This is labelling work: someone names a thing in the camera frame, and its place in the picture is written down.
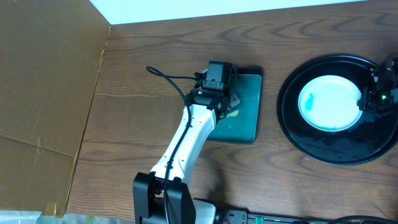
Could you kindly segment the green yellow sponge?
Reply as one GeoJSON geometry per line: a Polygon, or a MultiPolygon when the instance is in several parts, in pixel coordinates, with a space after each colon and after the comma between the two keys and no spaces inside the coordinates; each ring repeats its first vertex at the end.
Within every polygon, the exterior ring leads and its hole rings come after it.
{"type": "Polygon", "coordinates": [[[229,110],[229,111],[226,113],[226,117],[227,117],[227,118],[236,117],[238,114],[239,114],[239,109],[236,109],[236,110],[229,110]]]}

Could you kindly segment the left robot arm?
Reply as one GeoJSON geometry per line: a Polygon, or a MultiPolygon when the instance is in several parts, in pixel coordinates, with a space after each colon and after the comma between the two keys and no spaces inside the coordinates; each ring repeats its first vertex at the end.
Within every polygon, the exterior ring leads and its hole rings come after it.
{"type": "Polygon", "coordinates": [[[133,181],[137,223],[222,223],[222,212],[195,200],[188,186],[200,151],[230,103],[229,78],[206,78],[183,97],[185,108],[167,150],[151,171],[133,181]]]}

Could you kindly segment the mint plate top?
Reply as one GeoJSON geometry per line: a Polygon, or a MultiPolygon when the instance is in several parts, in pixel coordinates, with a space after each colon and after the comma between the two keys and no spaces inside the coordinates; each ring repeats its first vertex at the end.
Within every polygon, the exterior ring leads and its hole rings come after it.
{"type": "Polygon", "coordinates": [[[303,119],[320,131],[338,132],[353,126],[361,117],[357,105],[359,88],[347,78],[325,75],[309,81],[298,96],[303,119]]]}

